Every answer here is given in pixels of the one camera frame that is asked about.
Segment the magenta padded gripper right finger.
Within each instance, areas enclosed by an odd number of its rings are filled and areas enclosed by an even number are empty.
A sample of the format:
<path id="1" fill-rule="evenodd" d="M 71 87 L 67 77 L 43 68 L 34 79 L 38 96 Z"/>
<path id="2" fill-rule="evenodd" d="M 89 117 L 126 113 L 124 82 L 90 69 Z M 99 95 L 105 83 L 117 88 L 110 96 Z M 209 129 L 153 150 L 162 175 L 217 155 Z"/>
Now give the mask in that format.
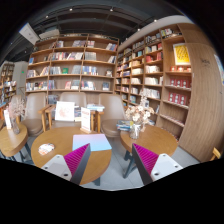
<path id="1" fill-rule="evenodd" d="M 144 185 L 182 169 L 169 155 L 158 155 L 135 143 L 132 144 L 132 154 Z"/>

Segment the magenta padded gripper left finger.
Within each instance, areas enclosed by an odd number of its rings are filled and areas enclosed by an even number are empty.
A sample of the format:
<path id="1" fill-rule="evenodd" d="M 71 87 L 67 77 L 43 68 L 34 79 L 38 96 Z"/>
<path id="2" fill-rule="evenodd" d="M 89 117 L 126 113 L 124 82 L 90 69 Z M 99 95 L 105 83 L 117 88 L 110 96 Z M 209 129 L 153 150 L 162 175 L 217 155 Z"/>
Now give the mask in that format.
<path id="1" fill-rule="evenodd" d="M 65 156 L 54 156 L 44 166 L 42 166 L 42 169 L 79 185 L 90 154 L 90 144 L 86 144 Z"/>

